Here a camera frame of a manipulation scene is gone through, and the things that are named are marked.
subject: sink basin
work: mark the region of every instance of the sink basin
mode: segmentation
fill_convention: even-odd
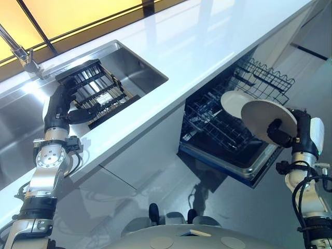
[[[33,140],[44,137],[42,111],[45,98],[51,96],[59,85],[55,76],[92,59],[99,59],[132,95],[142,97],[168,80],[115,40],[51,68],[45,72],[48,75],[46,80],[29,80],[0,92],[0,189],[34,167]],[[71,126],[70,135],[80,137],[89,131],[87,123],[77,124]]]

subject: dishwasher rack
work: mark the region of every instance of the dishwasher rack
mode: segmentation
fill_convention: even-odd
[[[223,110],[221,96],[231,90],[242,91],[255,99],[266,99],[284,105],[285,93],[294,84],[294,79],[275,72],[273,68],[251,59],[237,61],[231,75],[217,85],[204,90],[199,98],[186,102],[182,141],[189,141],[198,132],[203,132],[222,148],[238,153],[254,138],[241,119]]]
[[[56,80],[60,84],[71,84],[68,88],[75,90],[76,108],[91,108],[98,103],[101,105],[97,116],[88,122],[90,129],[100,125],[140,98],[128,92],[98,59],[67,70],[57,75]]]

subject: cabinet door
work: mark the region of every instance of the cabinet door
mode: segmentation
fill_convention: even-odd
[[[115,216],[134,191],[100,166],[83,183],[73,183],[67,178],[59,196],[50,238],[57,246],[74,248],[105,218]]]
[[[253,58],[268,67],[273,67],[282,52],[297,34],[301,25],[310,13],[312,7],[308,7],[297,17],[292,19],[268,39],[262,42],[256,49]]]
[[[116,155],[101,163],[134,188],[169,166],[178,151],[184,104],[147,128]]]

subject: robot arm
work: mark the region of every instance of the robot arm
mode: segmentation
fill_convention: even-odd
[[[70,171],[68,152],[80,149],[77,137],[67,138],[69,124],[93,119],[100,108],[96,105],[68,113],[71,101],[75,100],[74,92],[68,86],[70,82],[58,86],[50,97],[44,118],[45,138],[38,141],[36,171],[27,187],[22,208],[12,225],[5,249],[21,248],[21,245],[24,248],[28,248],[28,245],[31,248],[48,248],[44,246],[50,245],[46,237],[52,233],[57,192]]]
[[[318,195],[315,183],[323,180],[327,189],[328,164],[320,164],[323,175],[319,176],[314,169],[316,161],[323,150],[324,125],[319,118],[311,119],[310,115],[300,110],[291,110],[297,120],[297,135],[292,138],[276,128],[280,126],[275,120],[268,128],[269,137],[276,143],[292,147],[292,163],[282,161],[276,164],[280,174],[286,175],[285,182],[292,191],[293,207],[301,224],[306,248],[330,248],[332,240],[331,210]]]

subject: white countertop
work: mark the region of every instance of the white countertop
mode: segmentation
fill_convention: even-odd
[[[83,166],[74,181],[104,161],[231,63],[312,4],[311,0],[189,0],[43,63],[63,63],[117,39],[169,80],[81,138]],[[0,90],[28,79],[21,73]],[[13,197],[29,171],[0,191],[0,227],[17,214]]]

